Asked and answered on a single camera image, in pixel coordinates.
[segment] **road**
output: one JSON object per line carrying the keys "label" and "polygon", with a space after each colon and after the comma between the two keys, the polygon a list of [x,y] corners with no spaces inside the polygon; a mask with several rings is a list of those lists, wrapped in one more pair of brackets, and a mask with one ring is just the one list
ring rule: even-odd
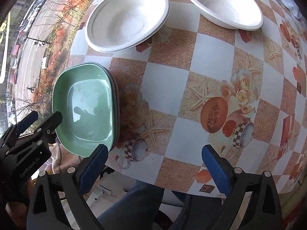
{"label": "road", "polygon": [[[57,20],[56,14],[59,14],[59,11],[64,7],[64,5],[55,4],[50,1],[55,0],[47,0],[42,6],[29,31],[28,37],[34,39],[39,38],[40,40],[48,39],[48,36],[52,31],[52,25]],[[33,44],[34,40],[31,39],[26,39],[26,42],[24,43],[24,49],[18,68],[17,83],[14,88],[15,98],[22,100],[32,99],[31,91],[26,88],[37,85],[40,74],[40,65],[46,48],[46,44],[42,47]],[[24,101],[16,101],[16,109],[25,105],[26,103]],[[23,113],[20,113],[17,116],[17,122],[19,122],[23,116]]]}

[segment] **green plate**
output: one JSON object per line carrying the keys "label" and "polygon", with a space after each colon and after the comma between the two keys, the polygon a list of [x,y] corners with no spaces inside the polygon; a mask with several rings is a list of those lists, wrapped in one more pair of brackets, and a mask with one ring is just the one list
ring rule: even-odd
{"label": "green plate", "polygon": [[116,85],[97,63],[84,63],[65,70],[53,91],[53,111],[63,115],[56,134],[63,146],[88,157],[105,144],[109,151],[118,138]]}

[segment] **table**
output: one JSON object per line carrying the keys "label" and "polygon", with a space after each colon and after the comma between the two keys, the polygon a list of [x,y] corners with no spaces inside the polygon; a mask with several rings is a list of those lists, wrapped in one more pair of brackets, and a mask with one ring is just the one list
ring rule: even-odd
{"label": "table", "polygon": [[229,30],[189,0],[170,0],[154,36],[99,53],[87,45],[84,25],[100,1],[84,16],[66,67],[99,63],[119,86],[121,135],[108,166],[170,190],[224,197],[201,158],[211,144],[234,167],[270,171],[279,193],[295,187],[307,161],[303,22],[279,0],[255,0],[262,29]]}

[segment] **blue denim pants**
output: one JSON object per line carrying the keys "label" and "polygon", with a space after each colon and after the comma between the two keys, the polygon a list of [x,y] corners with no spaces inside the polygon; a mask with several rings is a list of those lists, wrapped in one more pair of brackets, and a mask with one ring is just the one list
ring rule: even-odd
{"label": "blue denim pants", "polygon": [[[134,187],[97,219],[105,230],[151,230],[164,189],[137,181]],[[221,198],[188,195],[169,230],[207,229],[222,205]]]}

